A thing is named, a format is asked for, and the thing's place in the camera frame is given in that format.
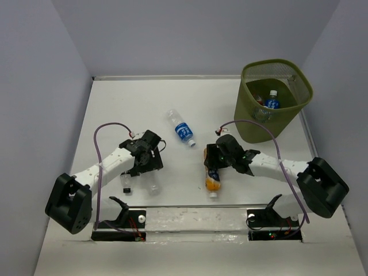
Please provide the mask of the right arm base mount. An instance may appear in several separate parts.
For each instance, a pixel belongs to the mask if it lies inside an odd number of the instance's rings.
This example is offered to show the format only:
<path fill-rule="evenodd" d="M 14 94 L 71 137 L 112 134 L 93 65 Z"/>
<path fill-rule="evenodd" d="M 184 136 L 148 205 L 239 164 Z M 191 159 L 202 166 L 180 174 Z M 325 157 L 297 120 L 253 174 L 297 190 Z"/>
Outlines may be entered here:
<path fill-rule="evenodd" d="M 282 218 L 273 209 L 280 197 L 281 194 L 276 195 L 264 209 L 247 210 L 246 225 L 249 241 L 302 241 L 299 221 L 292 221 L 291 217 Z"/>

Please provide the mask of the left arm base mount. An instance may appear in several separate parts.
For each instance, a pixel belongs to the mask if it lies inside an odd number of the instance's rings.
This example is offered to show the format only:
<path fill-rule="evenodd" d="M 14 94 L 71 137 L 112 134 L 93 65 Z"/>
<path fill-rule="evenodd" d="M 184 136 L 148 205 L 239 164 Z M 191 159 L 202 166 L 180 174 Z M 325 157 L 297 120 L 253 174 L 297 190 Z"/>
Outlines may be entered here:
<path fill-rule="evenodd" d="M 99 223 L 93 225 L 95 242 L 144 242 L 147 211 L 130 208 L 117 197 L 109 197 L 101 206 Z"/>

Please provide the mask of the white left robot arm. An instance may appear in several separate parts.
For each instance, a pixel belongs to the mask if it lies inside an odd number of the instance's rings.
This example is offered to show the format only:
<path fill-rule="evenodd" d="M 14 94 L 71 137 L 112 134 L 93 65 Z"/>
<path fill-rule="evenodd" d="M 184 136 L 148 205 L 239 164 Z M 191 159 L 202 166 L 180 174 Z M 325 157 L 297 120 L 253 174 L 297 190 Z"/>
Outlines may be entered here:
<path fill-rule="evenodd" d="M 129 206 L 115 196 L 101 197 L 102 188 L 121 175 L 138 177 L 163 168 L 158 149 L 162 141 L 147 130 L 138 139 L 122 142 L 106 158 L 76 173 L 56 178 L 45 214 L 69 233 L 81 232 L 88 223 L 122 227 L 129 219 Z"/>

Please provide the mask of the blue label bottle white cap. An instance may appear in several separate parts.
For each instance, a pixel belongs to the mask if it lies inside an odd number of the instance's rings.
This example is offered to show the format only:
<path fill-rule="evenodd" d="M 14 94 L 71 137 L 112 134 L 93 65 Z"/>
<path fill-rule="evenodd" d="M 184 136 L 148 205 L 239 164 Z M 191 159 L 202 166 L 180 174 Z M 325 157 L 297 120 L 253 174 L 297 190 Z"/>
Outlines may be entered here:
<path fill-rule="evenodd" d="M 280 108 L 280 102 L 278 100 L 278 92 L 276 90 L 270 90 L 269 97 L 264 102 L 264 107 L 268 109 Z"/>

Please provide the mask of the yellow label drink bottle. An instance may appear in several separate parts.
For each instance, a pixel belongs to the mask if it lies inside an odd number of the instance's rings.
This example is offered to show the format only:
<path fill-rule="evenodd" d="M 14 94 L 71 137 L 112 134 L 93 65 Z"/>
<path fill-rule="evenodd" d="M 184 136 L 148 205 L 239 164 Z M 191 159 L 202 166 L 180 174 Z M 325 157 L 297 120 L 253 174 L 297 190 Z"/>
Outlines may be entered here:
<path fill-rule="evenodd" d="M 204 166 L 205 166 L 205 187 L 208 191 L 210 199 L 214 200 L 218 198 L 219 191 L 221 189 L 221 182 L 218 169 L 212 169 L 209 167 L 210 150 L 204 149 Z"/>

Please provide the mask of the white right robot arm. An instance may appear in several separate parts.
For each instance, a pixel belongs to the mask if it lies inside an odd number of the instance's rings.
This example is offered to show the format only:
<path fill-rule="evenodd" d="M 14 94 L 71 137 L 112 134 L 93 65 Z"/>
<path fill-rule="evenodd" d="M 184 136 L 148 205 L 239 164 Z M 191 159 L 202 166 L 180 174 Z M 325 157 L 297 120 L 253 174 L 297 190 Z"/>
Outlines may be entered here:
<path fill-rule="evenodd" d="M 322 158 L 301 162 L 282 160 L 255 149 L 244 150 L 231 134 L 207 144 L 204 165 L 208 170 L 231 167 L 240 174 L 287 183 L 291 194 L 276 195 L 267 204 L 264 217 L 270 225 L 304 213 L 330 219 L 350 191 Z"/>

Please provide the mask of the clear crushed bottle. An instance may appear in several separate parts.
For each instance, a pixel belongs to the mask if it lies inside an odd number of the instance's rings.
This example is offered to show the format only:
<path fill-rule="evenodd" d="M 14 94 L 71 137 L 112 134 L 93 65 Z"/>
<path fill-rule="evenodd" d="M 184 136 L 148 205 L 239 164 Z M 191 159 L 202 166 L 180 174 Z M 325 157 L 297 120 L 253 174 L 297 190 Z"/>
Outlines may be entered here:
<path fill-rule="evenodd" d="M 142 176 L 143 186 L 150 196 L 157 196 L 161 191 L 160 180 L 157 171 L 146 172 Z"/>

